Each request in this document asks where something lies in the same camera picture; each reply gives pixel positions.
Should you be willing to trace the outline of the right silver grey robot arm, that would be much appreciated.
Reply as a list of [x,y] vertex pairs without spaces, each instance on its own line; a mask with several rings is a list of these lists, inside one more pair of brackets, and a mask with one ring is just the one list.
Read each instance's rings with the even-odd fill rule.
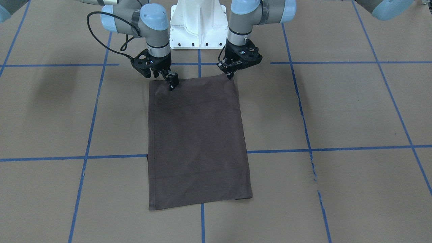
[[160,4],[148,0],[85,0],[84,3],[99,5],[101,24],[109,32],[125,34],[126,43],[143,37],[147,48],[136,57],[121,51],[119,54],[130,60],[132,67],[145,78],[159,75],[168,83],[169,90],[179,85],[179,76],[171,70],[171,48],[169,46],[169,23],[167,10]]

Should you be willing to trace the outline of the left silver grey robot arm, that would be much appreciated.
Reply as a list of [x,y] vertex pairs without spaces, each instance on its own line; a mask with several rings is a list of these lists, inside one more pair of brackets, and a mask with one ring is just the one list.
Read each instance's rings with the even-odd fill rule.
[[230,7],[226,44],[217,66],[232,79],[238,70],[258,65],[263,57],[250,39],[254,26],[281,24],[293,20],[295,0],[233,0]]

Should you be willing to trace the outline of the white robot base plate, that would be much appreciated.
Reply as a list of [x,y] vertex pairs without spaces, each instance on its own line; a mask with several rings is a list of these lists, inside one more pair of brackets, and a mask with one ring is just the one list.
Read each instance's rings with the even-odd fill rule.
[[173,50],[221,49],[228,35],[227,8],[218,0],[179,0],[170,9]]

